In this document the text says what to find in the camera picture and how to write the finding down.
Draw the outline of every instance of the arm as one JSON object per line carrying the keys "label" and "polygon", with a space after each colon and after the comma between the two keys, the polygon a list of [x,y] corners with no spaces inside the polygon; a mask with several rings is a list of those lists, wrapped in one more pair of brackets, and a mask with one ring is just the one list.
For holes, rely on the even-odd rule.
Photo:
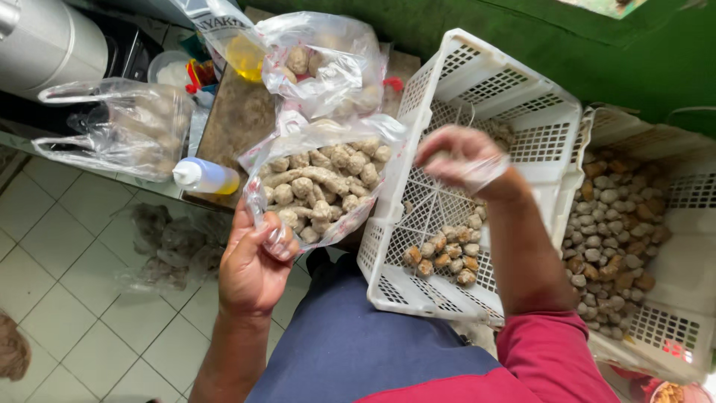
{"label": "arm", "polygon": [[490,253],[506,316],[574,309],[564,266],[550,243],[529,185],[510,167],[485,189]]}
{"label": "arm", "polygon": [[243,402],[266,368],[270,316],[219,313],[190,402]]}
{"label": "arm", "polygon": [[589,332],[530,186],[499,164],[503,154],[484,133],[445,126],[420,146],[416,163],[439,150],[453,157],[436,158],[425,173],[488,203],[490,252],[507,317],[497,338],[500,363],[544,402],[618,401],[586,345]]}
{"label": "arm", "polygon": [[288,251],[284,261],[264,250],[263,243],[279,227],[278,216],[266,213],[254,229],[243,200],[238,203],[219,269],[219,314],[190,402],[243,402],[266,368],[271,311],[299,248],[289,230],[278,243]]}
{"label": "arm", "polygon": [[415,163],[429,161],[438,151],[452,151],[453,156],[433,159],[425,173],[488,203],[490,253],[505,314],[574,309],[563,265],[530,186],[507,166],[502,151],[486,134],[454,125],[432,133],[419,147]]}

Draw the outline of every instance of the plastic basket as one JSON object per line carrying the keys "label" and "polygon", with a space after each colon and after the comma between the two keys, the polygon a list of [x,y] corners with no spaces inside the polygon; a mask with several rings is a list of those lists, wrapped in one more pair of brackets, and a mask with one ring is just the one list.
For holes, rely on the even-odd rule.
{"label": "plastic basket", "polygon": [[[489,220],[482,229],[474,285],[454,284],[446,270],[418,278],[402,261],[409,246],[421,245],[443,225],[464,224],[475,208],[462,191],[412,166],[418,142],[447,123],[487,133],[496,128],[496,121],[510,123],[515,131],[511,160],[531,184],[558,246],[574,190],[581,183],[577,174],[571,184],[563,184],[572,160],[579,156],[575,144],[580,119],[579,102],[558,85],[461,29],[446,32],[437,54],[407,82],[398,111],[398,120],[410,128],[397,155],[402,170],[386,178],[376,212],[366,224],[358,264],[368,279],[370,302],[380,310],[502,326],[503,309],[490,262]],[[405,202],[412,211],[405,209]]]}
{"label": "plastic basket", "polygon": [[716,142],[616,108],[588,110],[585,120],[594,121],[584,134],[589,148],[609,147],[670,170],[664,222],[674,234],[646,267],[657,284],[630,316],[631,340],[592,331],[589,347],[596,360],[624,369],[679,384],[703,382],[716,318]]}

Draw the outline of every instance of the hand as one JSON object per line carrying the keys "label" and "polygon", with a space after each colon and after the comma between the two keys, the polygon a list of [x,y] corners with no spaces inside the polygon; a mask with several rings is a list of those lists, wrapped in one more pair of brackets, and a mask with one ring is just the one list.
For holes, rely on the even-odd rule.
{"label": "hand", "polygon": [[246,210],[246,201],[243,198],[239,200],[228,245],[221,257],[221,313],[230,316],[270,316],[284,293],[299,243],[293,239],[293,232],[287,227],[279,243],[288,253],[283,260],[277,260],[264,249],[263,244],[275,229],[281,228],[281,220],[273,212],[267,212],[263,218],[259,228],[254,229],[253,218]]}
{"label": "hand", "polygon": [[[441,156],[441,151],[448,151],[450,157]],[[488,202],[511,199],[528,189],[495,142],[472,128],[445,125],[432,132],[415,157],[416,166],[426,162],[426,174]]]}

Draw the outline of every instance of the squeeze bottle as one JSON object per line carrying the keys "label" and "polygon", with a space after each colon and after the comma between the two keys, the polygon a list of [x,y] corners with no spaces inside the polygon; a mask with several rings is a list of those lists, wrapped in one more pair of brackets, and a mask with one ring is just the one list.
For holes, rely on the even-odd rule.
{"label": "squeeze bottle", "polygon": [[238,172],[195,157],[179,161],[172,170],[174,182],[184,190],[232,194],[238,189]]}

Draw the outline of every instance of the person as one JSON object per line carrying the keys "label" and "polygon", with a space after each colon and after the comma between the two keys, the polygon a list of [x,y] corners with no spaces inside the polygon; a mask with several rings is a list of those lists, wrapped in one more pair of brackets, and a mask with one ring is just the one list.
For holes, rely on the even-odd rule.
{"label": "person", "polygon": [[466,346],[444,320],[376,310],[355,255],[333,264],[317,250],[306,262],[309,291],[267,366],[271,310],[298,244],[287,234],[273,246],[286,259],[272,258],[262,245],[279,218],[266,213],[254,229],[240,201],[190,402],[618,402],[587,348],[589,332],[531,189],[505,161],[486,134],[454,125],[432,133],[415,159],[426,174],[487,201],[505,313],[499,361]]}

